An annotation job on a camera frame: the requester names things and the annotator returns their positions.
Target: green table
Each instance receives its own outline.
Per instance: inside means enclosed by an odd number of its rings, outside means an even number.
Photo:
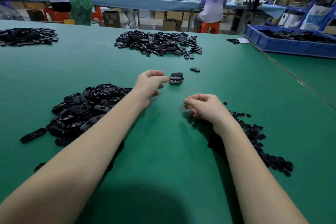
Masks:
[[[268,53],[336,109],[336,60]]]
[[[336,222],[336,112],[251,45],[196,34],[203,54],[185,60],[114,47],[124,29],[0,24],[12,27],[53,28],[59,42],[0,48],[0,200],[62,149],[48,134],[19,140],[45,127],[64,96],[100,83],[132,87],[139,73],[159,69],[183,72],[183,84],[165,85],[137,120],[78,223],[242,223],[229,167],[207,147],[210,127],[182,108],[195,93],[216,94],[229,110],[251,114],[244,120],[264,126],[264,151],[294,163],[291,178],[271,172],[308,221]]]

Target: black pants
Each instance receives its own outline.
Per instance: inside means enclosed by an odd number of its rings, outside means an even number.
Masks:
[[[57,12],[69,13],[71,11],[71,4],[70,4],[70,2],[52,3],[51,6]]]

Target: purple and white gradient shirt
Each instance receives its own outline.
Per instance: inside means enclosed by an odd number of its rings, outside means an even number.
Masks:
[[[223,6],[228,0],[201,0],[204,10],[199,13],[202,21],[207,23],[219,22],[223,18]]]

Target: green plastic bag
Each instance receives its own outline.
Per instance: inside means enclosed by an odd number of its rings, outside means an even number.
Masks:
[[[70,18],[76,25],[91,25],[93,4],[90,0],[70,0]]]

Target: blue table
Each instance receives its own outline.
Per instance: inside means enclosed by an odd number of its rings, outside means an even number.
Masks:
[[[27,1],[49,1],[49,0],[27,0]],[[183,11],[190,10],[188,31],[190,30],[192,13],[195,9],[203,8],[199,1],[172,1],[172,0],[90,0],[93,5],[106,6],[113,8],[133,9],[133,18],[135,22],[134,10],[152,10],[152,11]],[[236,5],[227,3],[226,9],[246,9],[246,5]],[[259,9],[272,17],[279,18],[286,8],[278,5],[262,5]]]

